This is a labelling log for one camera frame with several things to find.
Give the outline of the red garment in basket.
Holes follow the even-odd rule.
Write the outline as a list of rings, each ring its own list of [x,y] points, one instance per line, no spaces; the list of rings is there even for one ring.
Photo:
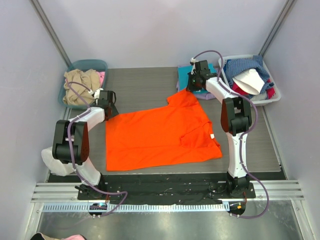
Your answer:
[[[247,97],[248,99],[251,99],[252,101],[269,100],[276,94],[274,87],[268,88],[264,93],[258,95],[250,95],[249,93],[242,90],[236,83],[233,84],[231,89],[237,92],[238,94],[241,94]]]

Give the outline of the beige crumpled shirt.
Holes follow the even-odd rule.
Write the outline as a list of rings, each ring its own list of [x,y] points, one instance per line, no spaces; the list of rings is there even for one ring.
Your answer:
[[[88,103],[92,104],[94,98],[88,93],[89,90],[96,91],[100,89],[100,78],[97,71],[89,69],[82,71],[80,69],[74,69],[64,73],[65,83],[63,88],[65,94],[62,101],[66,105],[72,106],[83,106],[85,103],[72,91],[70,90],[67,82],[70,86]]]

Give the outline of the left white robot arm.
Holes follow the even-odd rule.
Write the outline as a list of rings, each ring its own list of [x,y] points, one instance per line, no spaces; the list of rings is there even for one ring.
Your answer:
[[[115,103],[116,93],[99,89],[95,104],[69,120],[59,120],[55,125],[52,156],[63,165],[70,165],[83,185],[89,187],[89,194],[100,200],[107,192],[103,175],[90,160],[89,132],[96,125],[119,114]]]

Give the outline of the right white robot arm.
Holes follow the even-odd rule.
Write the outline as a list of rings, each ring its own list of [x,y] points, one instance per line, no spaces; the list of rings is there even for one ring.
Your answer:
[[[250,103],[232,92],[217,73],[212,73],[206,60],[190,60],[186,89],[194,92],[207,90],[221,103],[220,125],[227,135],[229,167],[226,177],[226,193],[233,198],[243,198],[249,189],[250,177],[246,167],[247,131],[252,125]]]

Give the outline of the blue checkered garment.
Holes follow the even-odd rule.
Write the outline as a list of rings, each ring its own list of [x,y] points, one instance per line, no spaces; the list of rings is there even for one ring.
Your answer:
[[[225,64],[224,73],[229,86],[232,88],[234,84],[232,77],[248,69],[256,69],[264,81],[264,86],[260,94],[274,86],[274,83],[270,81],[270,75],[263,67],[263,58],[260,55],[254,55],[252,58],[235,58],[228,60]]]

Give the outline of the white plastic basket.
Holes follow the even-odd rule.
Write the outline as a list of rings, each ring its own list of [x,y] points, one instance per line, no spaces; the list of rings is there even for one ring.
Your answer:
[[[280,100],[280,92],[260,55],[226,56],[218,60],[225,84],[256,106]]]

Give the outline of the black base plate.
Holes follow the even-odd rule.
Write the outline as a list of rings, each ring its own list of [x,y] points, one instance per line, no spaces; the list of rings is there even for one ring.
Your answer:
[[[102,200],[126,205],[204,205],[224,199],[255,198],[253,188],[228,192],[222,173],[121,174],[104,175],[101,194],[81,183],[76,187],[78,200]]]

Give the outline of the pink cloth at bottom edge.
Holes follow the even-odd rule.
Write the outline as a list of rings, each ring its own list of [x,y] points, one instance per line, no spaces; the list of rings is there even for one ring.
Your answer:
[[[30,240],[87,240],[87,239],[80,234],[72,235],[66,238],[54,238],[54,237],[47,236],[43,233],[37,232],[30,238]]]

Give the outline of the orange t shirt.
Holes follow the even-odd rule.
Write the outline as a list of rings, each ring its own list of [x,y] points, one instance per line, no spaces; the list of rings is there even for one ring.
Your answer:
[[[213,123],[193,93],[181,90],[163,107],[119,114],[105,124],[106,170],[201,163],[222,158]]]

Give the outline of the folded lavender t shirt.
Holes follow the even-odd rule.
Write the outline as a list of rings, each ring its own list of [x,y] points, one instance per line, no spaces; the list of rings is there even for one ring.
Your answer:
[[[211,100],[215,98],[215,96],[212,93],[208,92],[207,90],[194,91],[193,94],[197,99],[201,99],[201,100]]]

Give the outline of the folded teal t shirt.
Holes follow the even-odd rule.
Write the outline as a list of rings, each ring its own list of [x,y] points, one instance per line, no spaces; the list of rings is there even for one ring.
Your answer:
[[[185,89],[188,85],[189,75],[192,71],[192,65],[183,65],[177,68],[178,80],[176,84],[176,88],[178,91]]]

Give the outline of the pink garment in basket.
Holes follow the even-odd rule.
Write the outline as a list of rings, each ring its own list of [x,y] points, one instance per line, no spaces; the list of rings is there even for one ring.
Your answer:
[[[99,76],[99,87],[102,88],[103,83],[104,83],[104,79],[105,79],[105,72],[104,71],[100,71],[97,72],[98,76]]]

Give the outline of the white garment in basket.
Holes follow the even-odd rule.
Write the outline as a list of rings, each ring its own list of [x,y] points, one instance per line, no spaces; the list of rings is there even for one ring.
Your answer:
[[[255,68],[247,69],[239,73],[232,77],[232,80],[241,90],[250,95],[260,94],[263,86],[265,85],[264,80],[260,77]]]

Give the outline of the white mesh bag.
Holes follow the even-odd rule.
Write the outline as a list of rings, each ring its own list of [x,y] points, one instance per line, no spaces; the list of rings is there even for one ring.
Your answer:
[[[53,158],[52,147],[43,149],[41,157],[44,164],[54,175],[65,177],[74,172],[71,164],[64,164],[60,160]]]

